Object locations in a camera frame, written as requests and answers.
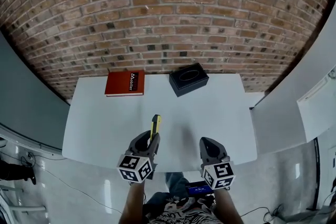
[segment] black jewelry box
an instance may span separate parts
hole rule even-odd
[[[206,86],[208,75],[199,63],[169,74],[169,83],[177,97]]]

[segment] person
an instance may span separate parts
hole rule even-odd
[[[25,181],[30,178],[31,182],[36,185],[36,178],[32,167],[24,165],[9,164],[0,160],[0,179],[1,180],[20,180]]]
[[[169,193],[155,193],[145,205],[145,181],[133,183],[119,224],[244,224],[225,188],[214,190],[214,197],[195,198],[186,191],[183,173],[166,173],[165,181]]]

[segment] yellow box cutter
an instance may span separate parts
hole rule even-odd
[[[154,115],[151,127],[151,141],[153,140],[153,137],[159,132],[160,124],[161,124],[161,116],[157,114]]]

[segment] floor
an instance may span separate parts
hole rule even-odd
[[[24,148],[11,143],[1,151],[19,159],[27,155]],[[43,155],[53,159],[62,158]],[[4,154],[1,157],[9,163],[19,163]],[[3,185],[14,183],[15,187],[24,189],[24,193],[17,196],[18,203],[47,207],[47,212],[21,214],[19,217],[22,223],[118,222],[118,211],[122,211],[129,185],[121,180],[116,170],[69,159],[53,161],[39,156],[36,157],[36,164],[39,165],[34,167],[36,186],[23,180],[15,183],[1,182]],[[241,215],[260,206],[273,211],[279,204],[284,205],[284,215],[291,215],[304,211],[313,202],[316,171],[312,142],[283,152],[262,155],[254,162],[234,168],[237,177],[230,194]],[[187,172],[185,177],[194,182],[201,180],[199,172]],[[146,182],[147,199],[156,191],[166,191],[163,173],[156,173],[152,181]],[[249,224],[264,223],[263,216],[266,212],[266,209],[256,210],[244,216],[243,220]]]

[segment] jeans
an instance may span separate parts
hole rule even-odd
[[[155,193],[152,198],[146,203],[147,205],[164,206],[167,204],[167,199],[173,198],[183,199],[189,197],[185,184],[189,183],[187,179],[183,177],[183,173],[166,173],[166,184],[169,189],[169,193]]]

